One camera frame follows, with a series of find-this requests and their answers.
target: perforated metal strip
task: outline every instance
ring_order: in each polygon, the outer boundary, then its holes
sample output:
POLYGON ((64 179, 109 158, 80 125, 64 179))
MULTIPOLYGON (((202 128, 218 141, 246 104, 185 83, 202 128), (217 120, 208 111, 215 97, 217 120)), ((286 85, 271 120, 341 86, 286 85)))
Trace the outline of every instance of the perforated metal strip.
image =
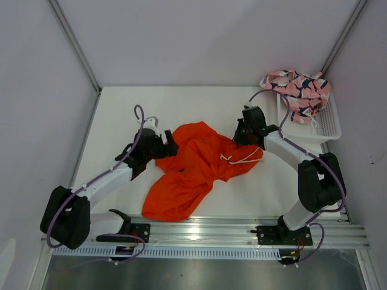
MULTIPOLYGON (((55 256, 89 256, 89 257, 130 257, 131 255, 115 254, 116 246, 85 245, 70 250, 61 247, 54 250, 55 256)), ((202 248, 202 247, 168 247, 152 246, 139 256, 144 258, 173 259, 236 259, 236 260, 280 260, 279 251, 271 248, 202 248)))

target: garment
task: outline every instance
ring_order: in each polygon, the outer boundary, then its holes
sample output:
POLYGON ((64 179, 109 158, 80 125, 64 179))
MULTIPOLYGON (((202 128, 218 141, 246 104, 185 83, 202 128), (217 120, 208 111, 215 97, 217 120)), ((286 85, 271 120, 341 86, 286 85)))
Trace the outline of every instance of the garment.
POLYGON ((288 97, 291 120, 298 123, 311 123, 313 117, 326 107, 331 85, 315 76, 299 74, 293 69, 274 71, 267 74, 259 83, 264 89, 274 89, 288 97))
POLYGON ((247 161, 260 160, 263 156, 263 150, 257 146, 236 145, 204 122, 182 125, 173 137, 179 150, 177 156, 155 162, 165 175, 151 187, 146 197, 142 210, 146 218, 172 222, 187 219, 212 190, 215 180, 228 181, 247 173, 258 162, 247 161), (231 164, 251 153, 247 161, 231 164))

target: laundry basket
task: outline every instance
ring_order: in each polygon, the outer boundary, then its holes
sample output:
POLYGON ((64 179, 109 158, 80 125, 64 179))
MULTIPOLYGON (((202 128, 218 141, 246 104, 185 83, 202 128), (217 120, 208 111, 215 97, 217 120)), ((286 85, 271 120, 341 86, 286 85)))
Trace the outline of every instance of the laundry basket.
MULTIPOLYGON (((285 117, 286 110, 285 103, 281 100, 279 94, 277 94, 278 124, 285 117)), ((336 140, 341 137, 339 116, 332 92, 330 93, 327 106, 314 118, 319 124, 317 129, 313 129, 311 124, 292 122, 290 118, 291 116, 289 114, 282 131, 285 136, 295 141, 322 144, 328 140, 336 140)))

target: white drawstring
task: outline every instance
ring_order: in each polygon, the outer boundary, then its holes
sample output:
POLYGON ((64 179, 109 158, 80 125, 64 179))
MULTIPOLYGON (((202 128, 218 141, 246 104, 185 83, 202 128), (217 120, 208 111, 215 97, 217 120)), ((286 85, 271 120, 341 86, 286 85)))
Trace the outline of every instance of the white drawstring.
POLYGON ((316 119, 314 119, 314 118, 312 117, 312 115, 308 112, 309 110, 310 110, 310 108, 306 109, 306 110, 303 112, 303 114, 304 114, 305 116, 310 117, 310 119, 312 120, 311 126, 312 126, 313 130, 317 131, 317 129, 319 128, 320 124, 319 124, 319 123, 316 121, 316 119))
POLYGON ((261 159, 254 159, 254 160, 246 160, 248 158, 250 158, 251 156, 253 156, 255 154, 255 152, 257 152, 259 150, 259 147, 257 147, 253 153, 251 153, 249 156, 239 160, 239 161, 230 161, 230 159, 232 158, 232 156, 229 156, 228 158, 226 158, 222 153, 220 153, 220 159, 224 159, 226 160, 229 164, 239 164, 239 163, 249 163, 249 162, 257 162, 257 161, 260 161, 261 159))

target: white wall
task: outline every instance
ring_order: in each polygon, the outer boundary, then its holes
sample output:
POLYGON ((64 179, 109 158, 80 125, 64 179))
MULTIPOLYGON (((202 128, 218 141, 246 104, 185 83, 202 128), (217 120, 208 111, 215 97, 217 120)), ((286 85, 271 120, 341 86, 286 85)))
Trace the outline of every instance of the white wall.
POLYGON ((337 153, 355 222, 364 224, 387 287, 387 2, 372 0, 328 79, 343 131, 337 153))
POLYGON ((3 287, 16 290, 27 286, 40 219, 52 189, 68 185, 96 95, 45 0, 1 1, 0 39, 0 252, 16 239, 3 287))
POLYGON ((60 0, 101 86, 317 73, 357 0, 60 0))

